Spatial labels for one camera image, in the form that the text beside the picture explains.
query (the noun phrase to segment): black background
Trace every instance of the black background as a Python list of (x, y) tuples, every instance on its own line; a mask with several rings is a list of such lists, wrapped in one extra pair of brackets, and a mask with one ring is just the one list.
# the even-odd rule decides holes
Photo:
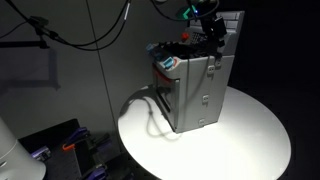
[(266, 105), (292, 145), (282, 180), (320, 179), (320, 2), (223, 0), (245, 10), (229, 86)]

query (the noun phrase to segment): white surface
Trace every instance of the white surface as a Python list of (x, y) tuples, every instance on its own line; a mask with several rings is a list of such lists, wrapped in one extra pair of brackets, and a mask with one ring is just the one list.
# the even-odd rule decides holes
[(136, 93), (140, 99), (130, 101), (118, 128), (130, 155), (158, 178), (271, 180), (287, 168), (288, 134), (252, 97), (228, 87), (218, 123), (175, 134), (144, 91)]

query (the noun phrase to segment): white round table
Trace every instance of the white round table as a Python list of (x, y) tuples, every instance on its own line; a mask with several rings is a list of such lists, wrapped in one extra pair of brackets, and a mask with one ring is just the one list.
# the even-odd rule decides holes
[(228, 87), (219, 121), (176, 134), (150, 87), (132, 95), (118, 121), (129, 154), (164, 180), (272, 180), (287, 168), (291, 145), (278, 118), (254, 98)]

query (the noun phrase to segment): white wall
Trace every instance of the white wall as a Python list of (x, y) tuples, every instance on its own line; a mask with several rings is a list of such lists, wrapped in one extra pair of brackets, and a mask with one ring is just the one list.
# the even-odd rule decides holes
[[(50, 20), (49, 28), (71, 42), (93, 40), (85, 1), (16, 0), (27, 15)], [(114, 22), (124, 0), (89, 0), (97, 37)], [(181, 6), (178, 0), (163, 5), (172, 15)], [(22, 19), (0, 1), (0, 35)], [(125, 100), (137, 89), (152, 83), (151, 62), (146, 58), (149, 42), (178, 40), (185, 23), (168, 21), (157, 14), (147, 0), (134, 0), (127, 24), (116, 43), (100, 51), (114, 116), (117, 119)], [(37, 40), (29, 25), (0, 41)], [(105, 44), (108, 39), (99, 43)], [(17, 137), (23, 137), (71, 118), (93, 133), (116, 131), (104, 87), (97, 52), (84, 52), (51, 40), (48, 50), (39, 48), (0, 49), (0, 116)], [(50, 62), (57, 62), (58, 90), (45, 87), (6, 88), (13, 80), (46, 80)]]

